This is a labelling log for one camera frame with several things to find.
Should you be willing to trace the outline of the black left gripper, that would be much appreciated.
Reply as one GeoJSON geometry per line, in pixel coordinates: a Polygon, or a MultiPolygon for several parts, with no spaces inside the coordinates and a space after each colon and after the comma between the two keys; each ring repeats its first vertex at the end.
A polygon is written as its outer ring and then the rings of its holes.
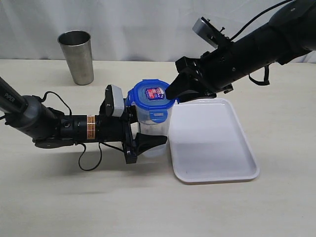
{"type": "Polygon", "coordinates": [[[102,143],[121,142],[125,162],[137,162],[137,155],[161,156],[166,152],[167,136],[137,133],[133,140],[131,124],[138,122],[135,105],[127,106],[120,118],[112,117],[112,92],[110,85],[105,88],[105,97],[97,116],[97,140],[102,143]]]}

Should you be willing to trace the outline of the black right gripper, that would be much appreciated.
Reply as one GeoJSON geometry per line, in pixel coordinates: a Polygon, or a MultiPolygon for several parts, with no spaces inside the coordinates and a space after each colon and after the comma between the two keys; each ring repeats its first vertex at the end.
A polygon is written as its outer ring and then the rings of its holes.
{"type": "Polygon", "coordinates": [[[213,52],[205,52],[200,58],[183,56],[178,59],[175,62],[178,76],[165,90],[166,98],[189,102],[233,91],[232,83],[237,76],[235,46],[231,41],[213,52]]]}

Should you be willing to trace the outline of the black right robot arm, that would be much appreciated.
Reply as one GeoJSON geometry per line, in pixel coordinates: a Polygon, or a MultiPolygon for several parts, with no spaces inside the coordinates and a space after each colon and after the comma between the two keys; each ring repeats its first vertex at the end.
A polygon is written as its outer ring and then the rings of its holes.
{"type": "Polygon", "coordinates": [[[270,64],[284,65],[315,50],[316,3],[285,0],[266,24],[240,39],[226,37],[205,18],[196,21],[193,31],[214,50],[176,61],[178,76],[165,91],[169,100],[215,98],[231,92],[235,81],[259,69],[265,74],[256,84],[269,85],[270,64]]]}

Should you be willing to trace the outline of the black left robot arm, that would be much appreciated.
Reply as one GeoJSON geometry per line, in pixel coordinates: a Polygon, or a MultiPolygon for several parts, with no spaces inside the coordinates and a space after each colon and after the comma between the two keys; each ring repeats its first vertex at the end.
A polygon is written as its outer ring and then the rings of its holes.
{"type": "Polygon", "coordinates": [[[109,84],[97,115],[64,114],[46,107],[43,97],[20,95],[5,80],[0,81],[1,119],[5,123],[32,138],[34,145],[42,149],[54,149],[72,145],[85,146],[98,143],[110,146],[121,142],[119,151],[125,162],[133,164],[145,151],[164,145],[167,136],[132,134],[131,125],[138,122],[136,107],[126,105],[121,88],[109,84]]]}

